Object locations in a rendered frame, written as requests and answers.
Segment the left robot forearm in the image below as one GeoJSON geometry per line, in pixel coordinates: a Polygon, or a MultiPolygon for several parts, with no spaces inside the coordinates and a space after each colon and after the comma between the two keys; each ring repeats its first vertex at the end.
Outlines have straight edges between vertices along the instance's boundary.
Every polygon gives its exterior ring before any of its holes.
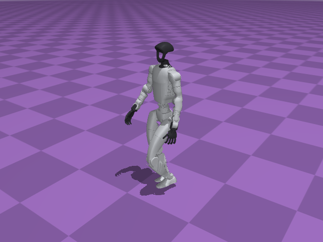
{"type": "Polygon", "coordinates": [[[182,99],[181,98],[176,98],[175,99],[175,106],[173,107],[173,116],[172,116],[172,128],[177,128],[178,127],[178,122],[180,120],[180,112],[182,111],[182,99]]]}

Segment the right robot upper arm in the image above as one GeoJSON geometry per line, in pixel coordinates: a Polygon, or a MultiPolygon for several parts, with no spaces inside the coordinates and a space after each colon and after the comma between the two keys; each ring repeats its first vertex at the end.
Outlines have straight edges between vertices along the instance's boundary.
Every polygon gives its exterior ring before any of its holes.
{"type": "Polygon", "coordinates": [[[151,93],[152,90],[153,90],[153,86],[152,86],[152,69],[155,65],[150,65],[149,67],[149,74],[148,74],[148,77],[147,77],[147,84],[145,84],[143,86],[143,91],[145,91],[146,93],[151,93]]]}

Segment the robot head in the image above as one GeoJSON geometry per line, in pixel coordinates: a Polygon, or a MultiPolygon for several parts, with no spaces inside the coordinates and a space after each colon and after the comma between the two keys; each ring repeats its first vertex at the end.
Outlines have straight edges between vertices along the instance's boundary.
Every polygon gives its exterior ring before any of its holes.
{"type": "Polygon", "coordinates": [[[168,52],[174,51],[173,46],[168,42],[161,42],[155,46],[155,49],[156,49],[157,61],[159,63],[161,63],[161,65],[159,65],[159,67],[166,68],[166,67],[164,67],[164,65],[168,65],[170,67],[169,60],[165,59],[165,56],[168,52]],[[163,54],[162,58],[159,58],[159,52],[161,52],[163,54]]]}

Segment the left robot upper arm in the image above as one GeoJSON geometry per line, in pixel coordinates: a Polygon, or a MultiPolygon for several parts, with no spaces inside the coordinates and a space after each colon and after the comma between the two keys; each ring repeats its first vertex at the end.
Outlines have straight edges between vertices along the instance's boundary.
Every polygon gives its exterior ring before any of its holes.
{"type": "Polygon", "coordinates": [[[176,72],[174,70],[168,71],[168,78],[169,81],[172,84],[173,92],[175,93],[175,97],[172,99],[172,103],[175,104],[175,99],[176,98],[181,98],[183,101],[182,97],[182,89],[181,89],[181,75],[179,72],[176,72]]]}

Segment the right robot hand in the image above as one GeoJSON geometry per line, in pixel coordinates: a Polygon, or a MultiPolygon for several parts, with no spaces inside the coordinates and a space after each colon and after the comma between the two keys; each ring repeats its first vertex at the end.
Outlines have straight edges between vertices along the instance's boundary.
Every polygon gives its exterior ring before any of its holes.
{"type": "Polygon", "coordinates": [[[135,110],[137,107],[136,104],[134,104],[132,107],[131,107],[131,110],[127,113],[126,117],[125,117],[125,123],[127,125],[130,125],[131,124],[131,118],[132,116],[134,115],[134,112],[137,112],[137,110],[135,110]]]}

